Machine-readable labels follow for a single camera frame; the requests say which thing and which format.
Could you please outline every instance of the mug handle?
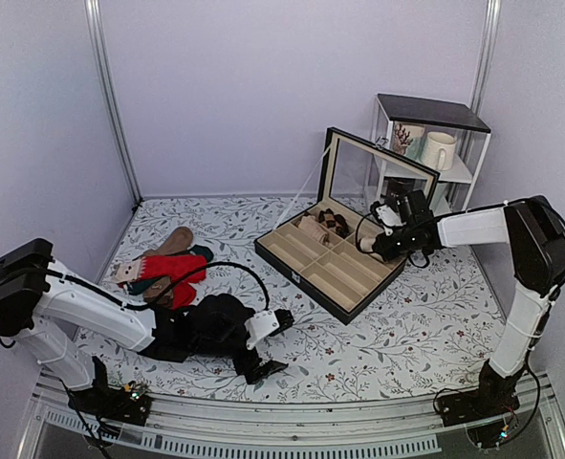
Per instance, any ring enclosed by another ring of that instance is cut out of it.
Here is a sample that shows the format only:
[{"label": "mug handle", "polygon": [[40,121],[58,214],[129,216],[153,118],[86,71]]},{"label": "mug handle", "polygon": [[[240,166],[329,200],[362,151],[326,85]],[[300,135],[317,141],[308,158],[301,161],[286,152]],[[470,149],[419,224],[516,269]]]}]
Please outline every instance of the mug handle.
[{"label": "mug handle", "polygon": [[445,165],[445,148],[439,149],[439,160],[437,161],[437,170],[442,170]]}]

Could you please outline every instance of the metal vent grille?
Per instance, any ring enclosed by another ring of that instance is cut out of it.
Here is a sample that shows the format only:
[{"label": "metal vent grille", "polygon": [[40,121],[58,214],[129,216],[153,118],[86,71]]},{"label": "metal vent grille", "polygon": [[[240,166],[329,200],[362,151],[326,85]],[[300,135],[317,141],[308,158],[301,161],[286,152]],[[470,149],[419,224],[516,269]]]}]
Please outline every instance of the metal vent grille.
[{"label": "metal vent grille", "polygon": [[[91,430],[96,432],[97,424],[89,416],[85,416],[85,419]],[[49,407],[46,421],[54,426],[87,434],[75,413]],[[377,444],[296,448],[206,443],[151,432],[134,431],[132,436],[132,441],[123,441],[122,438],[115,439],[106,434],[102,435],[107,441],[119,445],[163,452],[187,459],[379,459],[417,457],[441,451],[435,435]]]}]

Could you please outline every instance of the mug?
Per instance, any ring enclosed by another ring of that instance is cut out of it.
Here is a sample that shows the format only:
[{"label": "mug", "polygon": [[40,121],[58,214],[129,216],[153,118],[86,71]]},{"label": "mug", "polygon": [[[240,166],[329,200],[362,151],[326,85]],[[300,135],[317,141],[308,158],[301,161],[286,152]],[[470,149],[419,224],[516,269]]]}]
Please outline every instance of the mug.
[{"label": "mug", "polygon": [[456,139],[445,132],[429,132],[426,135],[421,163],[436,170],[449,170],[454,163]]},{"label": "mug", "polygon": [[396,122],[393,131],[393,151],[410,160],[417,159],[423,142],[424,126]]}]

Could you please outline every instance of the box lid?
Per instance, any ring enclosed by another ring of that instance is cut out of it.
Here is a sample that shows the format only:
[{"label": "box lid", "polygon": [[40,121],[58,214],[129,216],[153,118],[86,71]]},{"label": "box lid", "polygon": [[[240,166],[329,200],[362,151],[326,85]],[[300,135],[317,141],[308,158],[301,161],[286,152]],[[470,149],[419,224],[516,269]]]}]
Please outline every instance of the box lid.
[{"label": "box lid", "polygon": [[490,128],[462,103],[393,94],[378,94],[378,103],[391,121],[490,132]]},{"label": "box lid", "polygon": [[[430,204],[439,179],[436,170],[335,127],[327,129],[325,148],[318,201],[333,200],[362,215],[375,201],[420,189]],[[388,177],[389,165],[406,169],[407,177]]]}]

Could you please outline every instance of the white wall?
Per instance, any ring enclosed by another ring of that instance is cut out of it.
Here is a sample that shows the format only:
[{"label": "white wall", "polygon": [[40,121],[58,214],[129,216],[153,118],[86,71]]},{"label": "white wall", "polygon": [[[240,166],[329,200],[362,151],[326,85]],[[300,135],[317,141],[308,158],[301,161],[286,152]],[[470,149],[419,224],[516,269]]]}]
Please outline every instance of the white wall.
[{"label": "white wall", "polygon": [[[473,206],[544,194],[565,217],[565,2],[503,2],[481,117],[492,143]],[[478,251],[504,305],[513,278],[506,247]],[[538,346],[565,416],[565,288]]]},{"label": "white wall", "polygon": [[[0,0],[0,255],[41,236],[94,278],[131,213],[120,171],[83,1]],[[0,459],[38,373],[0,347]]]},{"label": "white wall", "polygon": [[485,1],[103,0],[145,196],[297,190],[377,92],[468,103]]}]

